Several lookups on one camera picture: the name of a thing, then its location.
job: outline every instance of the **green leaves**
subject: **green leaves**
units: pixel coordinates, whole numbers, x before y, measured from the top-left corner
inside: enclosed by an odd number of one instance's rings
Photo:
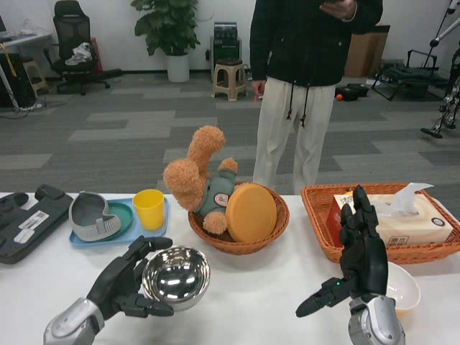
[[[200,42],[196,38],[195,10],[198,0],[133,0],[139,12],[146,12],[136,23],[136,36],[146,35],[149,55],[161,48],[167,55],[184,55]]]

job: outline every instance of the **white plant pot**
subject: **white plant pot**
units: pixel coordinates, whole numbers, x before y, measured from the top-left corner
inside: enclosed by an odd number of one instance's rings
[[[166,55],[167,78],[173,83],[190,80],[188,54],[182,56]]]

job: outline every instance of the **black mesh chair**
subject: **black mesh chair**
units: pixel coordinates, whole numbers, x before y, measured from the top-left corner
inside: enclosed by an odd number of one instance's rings
[[[98,64],[98,58],[93,46],[91,45],[92,60],[77,65],[66,65],[65,61],[73,56],[73,49],[80,44],[87,42],[91,43],[90,22],[89,17],[86,16],[78,1],[75,0],[62,0],[56,2],[55,17],[53,19],[57,32],[57,39],[59,40],[59,60],[51,61],[49,50],[44,51],[51,69],[54,70],[66,82],[57,85],[57,92],[61,91],[64,86],[71,84],[80,84],[80,94],[86,94],[84,85],[88,83],[104,84],[106,88],[110,85],[103,81],[104,78],[114,77],[115,75],[108,76],[107,73],[103,75],[94,75],[93,71]]]

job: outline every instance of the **round yellow box lid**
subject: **round yellow box lid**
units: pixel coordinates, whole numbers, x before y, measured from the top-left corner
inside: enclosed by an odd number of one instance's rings
[[[240,185],[226,209],[229,233],[237,242],[257,242],[275,228],[277,211],[273,197],[260,185]]]

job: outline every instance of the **robotic hand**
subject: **robotic hand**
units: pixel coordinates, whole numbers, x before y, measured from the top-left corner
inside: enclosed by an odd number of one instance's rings
[[[350,297],[349,334],[354,345],[404,345],[405,333],[395,312],[395,300],[386,296],[388,259],[376,231],[377,213],[366,192],[358,186],[350,205],[342,208],[340,242],[344,245],[340,267],[344,278],[331,278],[296,310],[310,315],[325,305],[334,307]]]
[[[148,263],[146,255],[172,245],[171,239],[139,237],[99,275],[86,298],[77,299],[48,324],[43,344],[90,345],[104,327],[104,321],[119,311],[138,318],[172,316],[174,310],[169,305],[138,293]]]

